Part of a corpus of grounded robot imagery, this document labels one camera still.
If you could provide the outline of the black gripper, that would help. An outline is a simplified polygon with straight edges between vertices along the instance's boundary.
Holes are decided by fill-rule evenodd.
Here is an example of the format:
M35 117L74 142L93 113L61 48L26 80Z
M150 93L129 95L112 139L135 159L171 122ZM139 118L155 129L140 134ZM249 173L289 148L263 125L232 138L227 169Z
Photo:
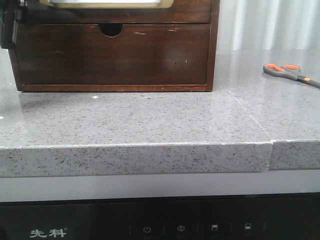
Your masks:
M0 1L0 47L15 48L15 36L18 23L25 23L27 12L26 0Z

